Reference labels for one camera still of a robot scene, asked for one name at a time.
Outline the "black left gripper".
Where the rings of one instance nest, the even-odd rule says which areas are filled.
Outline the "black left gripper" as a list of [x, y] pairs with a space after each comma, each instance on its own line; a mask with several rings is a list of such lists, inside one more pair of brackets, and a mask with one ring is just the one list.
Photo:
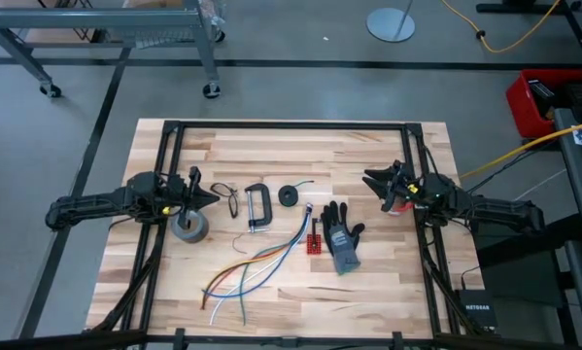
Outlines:
[[190, 168], [188, 183], [179, 174], [162, 173], [161, 180], [165, 185], [166, 195], [161, 209], [163, 216], [177, 215], [186, 210], [201, 210], [220, 200], [216, 194], [199, 188], [201, 172], [197, 166]]

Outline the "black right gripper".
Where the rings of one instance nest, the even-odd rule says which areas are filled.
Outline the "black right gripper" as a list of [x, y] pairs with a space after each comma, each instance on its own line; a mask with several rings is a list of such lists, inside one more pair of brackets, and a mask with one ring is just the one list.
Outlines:
[[383, 200], [381, 210], [386, 213], [403, 213], [415, 206], [420, 185], [405, 163], [394, 162], [386, 169], [365, 169], [364, 183]]

